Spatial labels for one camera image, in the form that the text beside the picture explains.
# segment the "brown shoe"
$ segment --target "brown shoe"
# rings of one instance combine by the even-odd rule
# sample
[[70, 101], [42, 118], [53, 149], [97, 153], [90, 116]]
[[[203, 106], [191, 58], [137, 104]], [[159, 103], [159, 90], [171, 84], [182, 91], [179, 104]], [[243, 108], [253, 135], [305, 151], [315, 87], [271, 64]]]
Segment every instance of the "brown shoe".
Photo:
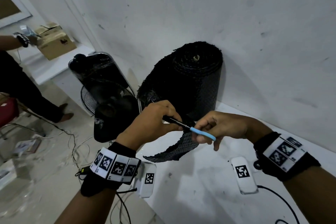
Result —
[[59, 108], [61, 109], [62, 112], [64, 112], [65, 108], [68, 106], [68, 103], [61, 104]]
[[70, 120], [73, 116], [74, 116], [74, 114], [72, 112], [71, 113], [66, 113], [65, 115], [63, 115], [62, 119], [57, 123]]

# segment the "fabric roll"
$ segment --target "fabric roll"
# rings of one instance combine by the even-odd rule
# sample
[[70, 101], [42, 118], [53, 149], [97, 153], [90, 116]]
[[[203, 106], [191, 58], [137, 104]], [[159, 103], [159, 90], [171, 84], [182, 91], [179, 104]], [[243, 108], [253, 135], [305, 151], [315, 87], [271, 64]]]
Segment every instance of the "fabric roll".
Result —
[[[193, 126], [215, 109], [222, 64], [222, 52], [216, 46], [200, 41], [185, 44], [154, 66], [138, 90], [138, 99], [143, 107], [169, 100], [183, 122]], [[152, 162], [179, 160], [197, 146], [185, 131], [165, 152], [144, 158]]]

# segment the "tiled floor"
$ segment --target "tiled floor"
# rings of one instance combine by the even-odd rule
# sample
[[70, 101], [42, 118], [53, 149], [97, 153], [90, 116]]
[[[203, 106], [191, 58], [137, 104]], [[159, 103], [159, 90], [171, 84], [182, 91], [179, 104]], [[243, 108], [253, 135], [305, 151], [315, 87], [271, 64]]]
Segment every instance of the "tiled floor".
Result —
[[[53, 103], [57, 105], [65, 102], [69, 103], [67, 111], [74, 112], [75, 115], [71, 120], [62, 123], [59, 126], [76, 135], [77, 145], [93, 136], [92, 117], [89, 117], [80, 107], [68, 99], [63, 91], [51, 82], [40, 88], [42, 94]], [[31, 123], [37, 127], [42, 126], [47, 132], [47, 137], [53, 135], [57, 136], [43, 139], [38, 152], [30, 155], [26, 161], [19, 163], [20, 168], [25, 170], [26, 175], [22, 176], [25, 178], [24, 181], [26, 183], [29, 180], [34, 181], [33, 189], [30, 190], [30, 195], [28, 197], [15, 200], [16, 203], [20, 203], [16, 206], [21, 206], [21, 208], [10, 208], [11, 210], [15, 209], [17, 212], [7, 213], [6, 217], [1, 219], [1, 223], [54, 223], [62, 210], [80, 188], [80, 182], [77, 177], [75, 177], [77, 168], [71, 160], [73, 139], [69, 140], [69, 136], [65, 133], [58, 135], [59, 131], [56, 128], [53, 128], [51, 125], [44, 122], [41, 124], [40, 121], [36, 121], [36, 118], [34, 117], [24, 117], [21, 122]], [[4, 156], [9, 156], [10, 150], [13, 149], [17, 141], [27, 140], [30, 136], [32, 136], [31, 133], [19, 129], [11, 135], [9, 140], [0, 142], [0, 152]], [[78, 163], [92, 161], [96, 152], [101, 149], [102, 146], [108, 146], [107, 143], [98, 143], [93, 138], [87, 141], [87, 145], [90, 147], [90, 154], [88, 155], [87, 146], [80, 146], [78, 149], [79, 156], [77, 156]], [[128, 189], [128, 186], [126, 185], [123, 185], [120, 188], [120, 190], [126, 189]], [[133, 224], [163, 224], [147, 203], [135, 193], [123, 194], [123, 197]], [[0, 198], [0, 212], [3, 211], [5, 204], [8, 204], [8, 202]], [[110, 214], [111, 219], [108, 218], [106, 223], [118, 224], [120, 202], [117, 199], [115, 199], [111, 210], [112, 209], [114, 210]], [[125, 210], [122, 212], [122, 223], [128, 223]]]

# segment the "person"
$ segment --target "person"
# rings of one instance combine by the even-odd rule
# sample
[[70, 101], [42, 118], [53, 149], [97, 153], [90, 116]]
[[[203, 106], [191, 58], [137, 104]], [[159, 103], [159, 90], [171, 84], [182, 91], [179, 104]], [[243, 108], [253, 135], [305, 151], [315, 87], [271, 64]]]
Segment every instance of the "person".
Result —
[[[28, 39], [32, 45], [36, 45], [36, 37], [30, 36]], [[36, 85], [22, 71], [19, 64], [7, 53], [7, 51], [22, 47], [22, 38], [20, 40], [11, 35], [0, 36], [0, 92], [7, 93], [10, 97], [18, 99], [35, 114], [54, 123], [71, 119], [74, 115], [73, 113], [63, 113], [68, 104], [56, 106], [45, 99]]]
[[[164, 115], [181, 121], [181, 117], [167, 100], [151, 103], [117, 137], [116, 142], [136, 151], [145, 143], [152, 142], [168, 132], [182, 129], [176, 124], [163, 124]], [[261, 138], [272, 133], [269, 127], [254, 118], [216, 111], [211, 111], [200, 119], [195, 128], [207, 131], [217, 138], [214, 142], [215, 151], [219, 149], [225, 136], [246, 138], [256, 144]], [[204, 136], [193, 134], [192, 137], [199, 143], [212, 144], [212, 141]], [[311, 166], [283, 184], [310, 224], [336, 223], [336, 178], [330, 173], [321, 167]], [[104, 188], [91, 197], [84, 197], [79, 191], [55, 224], [103, 224], [115, 194], [116, 191], [111, 188]]]

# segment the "red chair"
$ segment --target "red chair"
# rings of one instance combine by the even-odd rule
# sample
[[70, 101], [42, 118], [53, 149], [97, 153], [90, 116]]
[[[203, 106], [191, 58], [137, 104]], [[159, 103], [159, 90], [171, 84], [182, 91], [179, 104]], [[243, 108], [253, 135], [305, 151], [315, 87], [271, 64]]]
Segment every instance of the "red chair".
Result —
[[15, 98], [8, 98], [6, 101], [4, 101], [2, 104], [0, 104], [0, 139], [3, 138], [6, 140], [5, 134], [1, 132], [1, 129], [7, 126], [17, 126], [20, 128], [25, 128], [30, 131], [33, 131], [34, 133], [44, 137], [45, 133], [40, 133], [32, 128], [28, 128], [25, 126], [22, 126], [20, 124], [11, 122], [15, 118], [19, 116], [19, 106], [18, 102]]

